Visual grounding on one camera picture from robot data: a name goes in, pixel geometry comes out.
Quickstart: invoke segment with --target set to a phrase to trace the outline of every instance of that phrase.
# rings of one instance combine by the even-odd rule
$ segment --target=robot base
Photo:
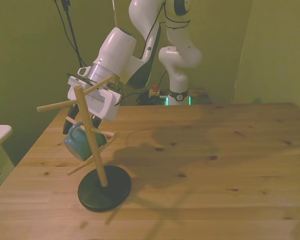
[[[186,96],[183,101],[177,101],[172,96],[168,96],[167,105],[189,105],[189,96]]]
[[[96,169],[89,172],[78,187],[80,203],[93,212],[118,207],[131,191],[131,179],[125,170],[118,166],[105,166],[104,171],[108,180],[106,187],[101,186]]]

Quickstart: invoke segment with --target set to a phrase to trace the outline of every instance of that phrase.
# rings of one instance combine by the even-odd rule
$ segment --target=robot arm
[[[68,98],[75,99],[74,86],[82,85],[85,89],[109,76],[114,83],[120,81],[134,89],[144,88],[150,77],[161,34],[158,17],[164,10],[167,18],[167,36],[174,46],[162,48],[159,59],[170,77],[170,104],[186,102],[188,79],[185,74],[177,72],[176,67],[193,68],[201,61],[201,53],[193,45],[186,29],[190,22],[187,20],[187,13],[191,2],[191,0],[132,0],[129,15],[133,25],[145,39],[142,57],[132,55],[136,39],[115,27],[102,44],[92,66],[79,69],[78,74],[87,79],[87,82],[73,76],[69,78],[68,83],[71,87]],[[107,121],[115,118],[120,99],[121,95],[106,85],[86,96],[89,111]]]

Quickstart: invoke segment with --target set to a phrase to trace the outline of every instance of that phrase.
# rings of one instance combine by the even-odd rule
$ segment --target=mug
[[[63,143],[72,155],[80,161],[85,161],[90,158],[92,153],[85,131],[78,128],[81,125],[83,125],[82,121],[74,124],[69,129],[69,135],[64,139]],[[95,133],[95,138],[99,148],[107,142],[105,136],[100,133]]]

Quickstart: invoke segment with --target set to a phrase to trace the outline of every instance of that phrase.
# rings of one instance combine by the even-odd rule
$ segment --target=red button
[[[152,84],[152,91],[156,92],[158,91],[158,88],[159,88],[158,84]]]

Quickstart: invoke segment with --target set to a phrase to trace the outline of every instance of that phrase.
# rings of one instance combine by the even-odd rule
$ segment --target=wall
[[[71,0],[71,20],[87,64],[115,25],[112,13],[110,0]],[[4,147],[15,164],[56,114],[38,113],[36,107],[66,100],[66,73],[78,68],[53,0],[0,1],[0,124],[13,128]]]
[[[118,27],[130,32],[137,39],[135,56],[142,54],[144,40],[132,25],[129,18],[130,0],[115,0]],[[190,88],[205,87],[210,98],[216,104],[230,103],[237,76],[237,70],[243,49],[243,43],[251,12],[252,0],[194,0],[190,10],[192,22],[188,30],[194,44],[203,53],[203,61],[198,68],[185,69],[189,76]],[[161,25],[162,34],[158,51],[171,45],[167,39],[165,25]],[[164,66],[156,56],[148,88],[158,83],[165,72]],[[166,77],[162,88],[169,88]],[[126,93],[132,90],[126,87]],[[133,97],[127,99],[133,105]]]
[[[233,103],[300,106],[300,0],[255,0]]]

